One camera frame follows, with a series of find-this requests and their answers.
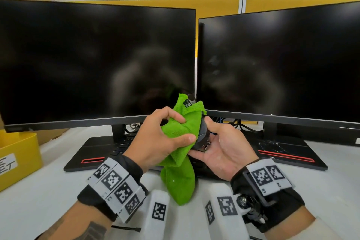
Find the red accent strip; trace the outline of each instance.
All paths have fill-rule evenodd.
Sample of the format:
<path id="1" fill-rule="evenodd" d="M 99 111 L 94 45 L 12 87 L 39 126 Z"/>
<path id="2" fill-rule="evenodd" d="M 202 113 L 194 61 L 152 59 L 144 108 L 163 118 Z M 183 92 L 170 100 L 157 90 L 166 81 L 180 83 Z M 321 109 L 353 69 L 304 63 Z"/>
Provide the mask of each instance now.
<path id="1" fill-rule="evenodd" d="M 306 161 L 306 162 L 315 163 L 315 161 L 313 159 L 309 158 L 309 157 L 287 155 L 287 154 L 269 152 L 269 151 L 263 151 L 263 150 L 258 150 L 258 151 L 262 155 L 277 156 L 277 157 L 280 157 L 280 158 L 295 159 L 297 161 Z"/>
<path id="2" fill-rule="evenodd" d="M 81 164 L 84 164 L 84 163 L 93 163 L 93 162 L 100 162 L 100 161 L 103 161 L 104 160 L 104 156 L 103 157 L 94 157 L 92 159 L 83 159 L 81 161 Z"/>

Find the black monitor screen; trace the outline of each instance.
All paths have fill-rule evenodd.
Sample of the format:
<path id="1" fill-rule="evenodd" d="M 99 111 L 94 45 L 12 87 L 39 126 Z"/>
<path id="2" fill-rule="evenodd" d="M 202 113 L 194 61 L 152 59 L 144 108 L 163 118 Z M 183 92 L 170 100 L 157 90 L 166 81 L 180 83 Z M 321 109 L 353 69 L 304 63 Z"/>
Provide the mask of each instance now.
<path id="1" fill-rule="evenodd" d="M 194 93 L 196 11 L 0 0 L 5 124 L 151 114 Z"/>
<path id="2" fill-rule="evenodd" d="M 360 122 L 360 2 L 199 23 L 206 109 Z"/>

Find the wristband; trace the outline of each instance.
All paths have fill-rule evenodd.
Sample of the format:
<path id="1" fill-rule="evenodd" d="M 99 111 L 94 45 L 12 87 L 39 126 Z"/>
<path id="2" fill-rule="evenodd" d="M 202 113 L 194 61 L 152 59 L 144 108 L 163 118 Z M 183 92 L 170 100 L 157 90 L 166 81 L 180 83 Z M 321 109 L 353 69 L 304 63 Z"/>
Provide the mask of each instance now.
<path id="1" fill-rule="evenodd" d="M 87 179 L 86 186 L 78 195 L 78 200 L 96 207 L 111 221 L 119 216 L 127 223 L 148 195 L 140 183 L 141 168 L 126 156 L 108 158 Z"/>
<path id="2" fill-rule="evenodd" d="M 272 159 L 250 163 L 236 173 L 230 183 L 234 194 L 248 196 L 254 202 L 253 209 L 256 214 L 249 212 L 243 218 L 246 223 L 253 223 L 262 233 L 275 227 L 305 205 Z"/>

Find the green microfiber cloth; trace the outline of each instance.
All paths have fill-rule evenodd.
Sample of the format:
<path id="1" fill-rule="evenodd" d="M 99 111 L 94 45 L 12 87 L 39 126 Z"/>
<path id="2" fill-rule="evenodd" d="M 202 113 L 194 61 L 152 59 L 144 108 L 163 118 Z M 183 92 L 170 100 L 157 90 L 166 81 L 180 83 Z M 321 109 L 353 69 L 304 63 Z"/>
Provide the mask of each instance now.
<path id="1" fill-rule="evenodd" d="M 169 138 L 184 134 L 199 135 L 202 112 L 206 115 L 206 111 L 201 101 L 186 107 L 184 101 L 187 98 L 185 94 L 179 94 L 178 102 L 174 107 L 186 122 L 181 124 L 170 118 L 169 122 L 161 127 Z M 176 149 L 159 164 L 164 166 L 160 177 L 178 205 L 187 203 L 195 189 L 195 173 L 187 155 L 194 144 Z"/>

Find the hand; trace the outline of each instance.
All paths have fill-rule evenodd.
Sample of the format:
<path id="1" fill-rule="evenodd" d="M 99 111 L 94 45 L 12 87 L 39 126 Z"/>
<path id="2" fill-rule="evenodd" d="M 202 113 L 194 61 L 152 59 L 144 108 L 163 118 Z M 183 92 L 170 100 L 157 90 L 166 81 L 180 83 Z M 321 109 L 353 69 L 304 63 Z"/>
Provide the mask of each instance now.
<path id="1" fill-rule="evenodd" d="M 190 150 L 188 155 L 204 162 L 219 178 L 230 181 L 244 166 L 258 159 L 241 131 L 230 124 L 214 123 L 205 117 L 211 145 L 205 153 Z"/>
<path id="2" fill-rule="evenodd" d="M 196 136 L 193 134 L 185 134 L 177 138 L 167 137 L 161 130 L 160 123 L 163 119 L 169 118 L 179 123 L 186 121 L 182 115 L 170 107 L 155 110 L 145 119 L 133 142 L 124 153 L 124 156 L 137 163 L 144 173 L 150 167 L 158 165 L 171 152 L 196 141 Z"/>

